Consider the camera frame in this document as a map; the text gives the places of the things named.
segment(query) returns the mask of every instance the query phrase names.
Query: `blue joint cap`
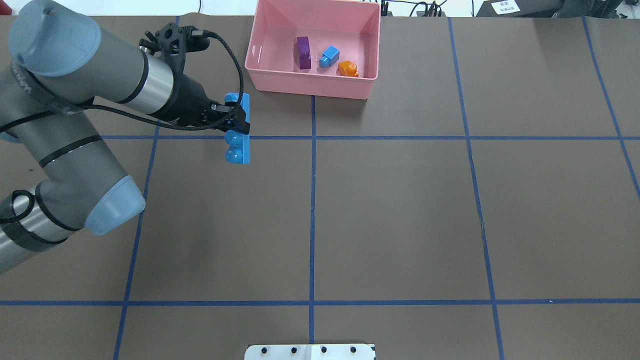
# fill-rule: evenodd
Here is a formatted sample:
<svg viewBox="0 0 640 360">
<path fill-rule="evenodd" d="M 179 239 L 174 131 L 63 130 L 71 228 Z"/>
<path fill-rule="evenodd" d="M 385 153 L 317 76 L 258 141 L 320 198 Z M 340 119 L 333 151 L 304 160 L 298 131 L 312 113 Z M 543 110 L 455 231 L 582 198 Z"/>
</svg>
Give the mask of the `blue joint cap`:
<svg viewBox="0 0 640 360">
<path fill-rule="evenodd" d="M 340 58 L 340 50 L 338 50 L 335 46 L 329 45 L 325 51 L 322 53 L 322 58 L 320 58 L 320 67 L 329 67 L 335 64 L 336 61 Z"/>
<path fill-rule="evenodd" d="M 13 143 L 21 143 L 20 139 L 8 133 L 0 133 L 0 140 Z"/>
<path fill-rule="evenodd" d="M 145 209 L 145 198 L 130 175 L 123 177 L 104 194 L 91 210 L 84 227 L 95 235 L 104 235 Z"/>
<path fill-rule="evenodd" d="M 11 26 L 9 53 L 34 74 L 63 76 L 88 63 L 101 38 L 100 26 L 92 18 L 51 0 L 34 0 Z"/>
<path fill-rule="evenodd" d="M 225 96 L 225 102 L 237 101 L 237 92 L 230 92 Z M 249 94 L 242 94 L 242 109 L 246 113 L 245 121 L 251 123 L 249 113 Z M 239 133 L 235 130 L 227 130 L 225 133 L 225 141 L 229 144 L 225 157 L 232 164 L 249 164 L 251 161 L 251 140 L 249 135 Z"/>
</svg>

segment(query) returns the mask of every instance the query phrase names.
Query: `gray robotic arm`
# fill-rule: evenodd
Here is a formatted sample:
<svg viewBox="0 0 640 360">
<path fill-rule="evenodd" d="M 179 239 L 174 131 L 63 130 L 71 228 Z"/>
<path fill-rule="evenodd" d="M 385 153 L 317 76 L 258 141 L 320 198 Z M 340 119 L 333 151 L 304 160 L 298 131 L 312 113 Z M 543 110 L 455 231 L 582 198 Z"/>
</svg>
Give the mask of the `gray robotic arm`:
<svg viewBox="0 0 640 360">
<path fill-rule="evenodd" d="M 82 111 L 124 112 L 93 105 L 95 96 L 167 123 L 124 113 L 152 124 L 225 131 L 227 160 L 249 162 L 248 95 L 224 40 L 176 24 L 146 35 L 141 51 L 51 0 L 20 12 L 10 32 L 13 61 L 0 72 L 0 137 L 22 142 L 48 179 L 0 202 L 0 274 L 84 227 L 102 235 L 144 209 L 138 187 Z M 206 49 L 210 37 L 239 71 L 240 92 L 225 104 L 182 73 L 185 54 Z"/>
</svg>

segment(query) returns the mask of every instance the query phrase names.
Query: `white label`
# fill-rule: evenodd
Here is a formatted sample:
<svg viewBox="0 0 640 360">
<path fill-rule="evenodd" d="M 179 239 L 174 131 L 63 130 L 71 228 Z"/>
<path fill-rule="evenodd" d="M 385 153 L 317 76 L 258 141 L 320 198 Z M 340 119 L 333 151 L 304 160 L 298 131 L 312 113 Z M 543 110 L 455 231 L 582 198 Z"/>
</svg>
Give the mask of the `white label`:
<svg viewBox="0 0 640 360">
<path fill-rule="evenodd" d="M 520 11 L 520 8 L 518 7 L 518 4 L 516 4 L 515 0 L 498 1 L 497 3 L 491 3 L 491 6 L 493 6 L 495 13 L 498 15 Z"/>
</svg>

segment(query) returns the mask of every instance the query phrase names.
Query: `small blue block in bin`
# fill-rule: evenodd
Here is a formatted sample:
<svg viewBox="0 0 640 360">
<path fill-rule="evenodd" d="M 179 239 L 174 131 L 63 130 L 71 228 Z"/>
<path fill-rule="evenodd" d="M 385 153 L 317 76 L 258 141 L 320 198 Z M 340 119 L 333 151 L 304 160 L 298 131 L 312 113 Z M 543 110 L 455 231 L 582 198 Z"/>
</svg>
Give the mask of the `small blue block in bin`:
<svg viewBox="0 0 640 360">
<path fill-rule="evenodd" d="M 239 94 L 237 92 L 228 93 L 227 96 L 225 96 L 225 102 L 237 101 L 238 95 Z M 251 123 L 249 116 L 249 94 L 246 92 L 242 94 L 241 106 L 246 113 L 245 121 Z M 249 164 L 251 160 L 251 143 L 249 135 L 239 133 L 235 130 L 228 130 L 225 133 L 225 141 L 229 144 L 229 149 L 227 149 L 225 156 L 228 162 L 232 164 Z"/>
<path fill-rule="evenodd" d="M 340 50 L 338 50 L 335 46 L 329 45 L 326 50 L 322 53 L 322 58 L 320 59 L 320 67 L 329 67 L 335 64 L 336 61 L 340 58 Z"/>
</svg>

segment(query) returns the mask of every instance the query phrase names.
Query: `pink bin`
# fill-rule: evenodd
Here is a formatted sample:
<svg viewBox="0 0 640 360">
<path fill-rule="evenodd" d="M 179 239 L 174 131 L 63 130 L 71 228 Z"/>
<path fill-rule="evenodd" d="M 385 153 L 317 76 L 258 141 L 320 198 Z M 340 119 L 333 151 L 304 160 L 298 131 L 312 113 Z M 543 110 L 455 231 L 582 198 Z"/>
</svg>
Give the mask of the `pink bin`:
<svg viewBox="0 0 640 360">
<path fill-rule="evenodd" d="M 311 69 L 298 67 L 297 37 L 309 37 Z M 333 45 L 338 62 L 318 65 Z M 341 0 L 258 0 L 246 67 L 256 89 L 366 99 L 378 78 L 380 6 Z M 338 63 L 358 65 L 358 78 L 341 76 Z"/>
</svg>

